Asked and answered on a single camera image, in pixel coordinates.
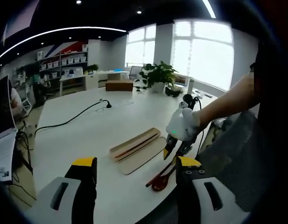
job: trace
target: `wooden tray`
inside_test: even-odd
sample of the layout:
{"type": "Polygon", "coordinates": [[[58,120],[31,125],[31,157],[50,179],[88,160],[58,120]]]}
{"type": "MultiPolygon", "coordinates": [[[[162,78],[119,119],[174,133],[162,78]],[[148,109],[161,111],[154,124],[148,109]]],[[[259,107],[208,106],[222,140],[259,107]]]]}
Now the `wooden tray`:
{"type": "Polygon", "coordinates": [[[119,170],[126,175],[132,173],[159,154],[166,144],[167,141],[164,137],[154,140],[142,150],[120,161],[118,163],[119,170]]]}
{"type": "Polygon", "coordinates": [[[161,132],[156,128],[148,131],[110,149],[110,157],[114,162],[119,162],[130,155],[139,152],[145,146],[158,139],[161,132]]]}

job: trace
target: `potted plant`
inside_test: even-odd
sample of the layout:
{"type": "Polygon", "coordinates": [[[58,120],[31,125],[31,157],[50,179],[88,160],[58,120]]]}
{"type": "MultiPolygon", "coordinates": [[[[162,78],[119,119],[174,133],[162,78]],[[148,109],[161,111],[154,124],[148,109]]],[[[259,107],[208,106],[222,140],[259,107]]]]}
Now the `potted plant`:
{"type": "Polygon", "coordinates": [[[153,92],[161,93],[165,87],[165,84],[174,86],[176,71],[171,65],[167,65],[163,61],[159,65],[157,64],[147,64],[143,67],[145,72],[141,71],[140,75],[143,78],[143,83],[146,85],[142,87],[144,90],[151,88],[153,92]]]}
{"type": "Polygon", "coordinates": [[[93,64],[93,65],[90,65],[90,66],[87,67],[87,71],[88,71],[88,72],[93,72],[93,71],[95,72],[95,71],[98,70],[98,68],[99,68],[99,67],[98,67],[97,64],[93,64]]]}

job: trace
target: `white table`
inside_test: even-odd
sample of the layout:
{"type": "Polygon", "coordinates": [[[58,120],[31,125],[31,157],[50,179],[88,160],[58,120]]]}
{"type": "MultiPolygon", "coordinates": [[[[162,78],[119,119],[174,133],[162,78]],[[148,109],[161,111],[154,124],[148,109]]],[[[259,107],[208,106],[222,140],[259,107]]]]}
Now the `white table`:
{"type": "Polygon", "coordinates": [[[121,75],[123,74],[129,74],[129,71],[96,71],[94,74],[92,75],[87,75],[87,76],[72,76],[72,77],[61,77],[60,78],[60,97],[62,96],[62,91],[63,91],[63,81],[66,80],[70,80],[70,79],[75,79],[75,78],[84,78],[86,79],[86,77],[98,77],[99,75],[107,75],[108,79],[110,80],[120,80],[121,79],[121,75]]]}
{"type": "MultiPolygon", "coordinates": [[[[160,153],[135,172],[124,175],[108,157],[109,149],[152,127],[158,128],[166,137],[165,127],[182,96],[172,98],[149,91],[106,92],[105,88],[82,91],[46,101],[38,128],[63,123],[101,98],[108,99],[112,108],[103,109],[106,103],[101,103],[64,126],[37,133],[32,158],[35,189],[38,193],[56,177],[64,176],[77,158],[95,156],[98,173],[94,222],[134,224],[155,209],[176,186],[173,174],[161,192],[145,187],[175,153],[166,161],[160,153]]],[[[214,99],[216,97],[204,97],[202,107],[214,99]]],[[[201,137],[200,134],[188,156],[195,157],[201,137]]]]}

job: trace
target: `led strip light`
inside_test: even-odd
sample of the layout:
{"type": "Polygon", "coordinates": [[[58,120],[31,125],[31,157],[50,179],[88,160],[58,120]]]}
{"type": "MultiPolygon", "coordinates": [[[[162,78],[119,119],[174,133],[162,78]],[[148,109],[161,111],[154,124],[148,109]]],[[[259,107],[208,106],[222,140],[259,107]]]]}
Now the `led strip light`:
{"type": "Polygon", "coordinates": [[[214,11],[213,11],[209,1],[208,0],[202,0],[202,2],[204,3],[205,7],[207,8],[211,18],[216,19],[214,11]]]}
{"type": "Polygon", "coordinates": [[[44,32],[44,33],[40,33],[40,34],[37,34],[35,36],[31,36],[23,41],[20,41],[19,43],[15,44],[14,46],[10,47],[8,50],[6,50],[5,52],[3,52],[1,55],[0,55],[0,58],[6,54],[7,52],[9,52],[10,50],[12,50],[13,48],[17,47],[18,45],[26,42],[26,41],[29,41],[35,37],[38,37],[38,36],[41,36],[41,35],[45,35],[45,34],[50,34],[50,33],[53,33],[53,32],[57,32],[57,31],[62,31],[62,30],[69,30],[69,29],[107,29],[107,30],[114,30],[114,31],[119,31],[119,32],[126,32],[126,30],[122,30],[122,29],[114,29],[114,28],[107,28],[107,27],[68,27],[68,28],[61,28],[61,29],[54,29],[54,30],[51,30],[51,31],[47,31],[47,32],[44,32]]]}

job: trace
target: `floor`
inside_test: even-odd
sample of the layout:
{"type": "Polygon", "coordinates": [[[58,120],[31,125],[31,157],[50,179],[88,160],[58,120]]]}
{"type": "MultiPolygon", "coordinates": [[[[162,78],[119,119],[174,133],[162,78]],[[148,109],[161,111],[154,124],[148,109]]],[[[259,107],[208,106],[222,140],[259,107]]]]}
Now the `floor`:
{"type": "MultiPolygon", "coordinates": [[[[68,95],[71,93],[82,91],[82,87],[77,88],[71,88],[63,91],[63,95],[68,95]]],[[[55,93],[50,99],[59,97],[58,93],[55,93]]],[[[35,132],[35,125],[38,124],[39,118],[42,112],[43,106],[35,108],[31,111],[28,117],[25,118],[25,122],[27,125],[29,125],[31,128],[29,131],[31,133],[35,132]]],[[[22,123],[16,124],[18,128],[22,127],[22,123]]],[[[213,138],[213,128],[211,128],[206,136],[206,139],[201,146],[201,151],[205,149],[205,147],[209,144],[211,144],[211,140],[213,138]]],[[[35,139],[34,135],[29,137],[29,148],[33,149],[35,145],[35,139]]],[[[23,156],[26,160],[28,160],[28,151],[20,144],[18,144],[18,148],[22,151],[23,156]]],[[[31,153],[31,163],[33,164],[33,153],[34,151],[30,151],[31,153]]],[[[15,204],[18,206],[18,208],[22,211],[30,208],[34,203],[36,198],[35,195],[35,185],[34,185],[34,179],[30,171],[25,167],[22,166],[18,168],[15,172],[13,172],[13,183],[18,185],[10,185],[9,186],[9,193],[15,204]]]]}

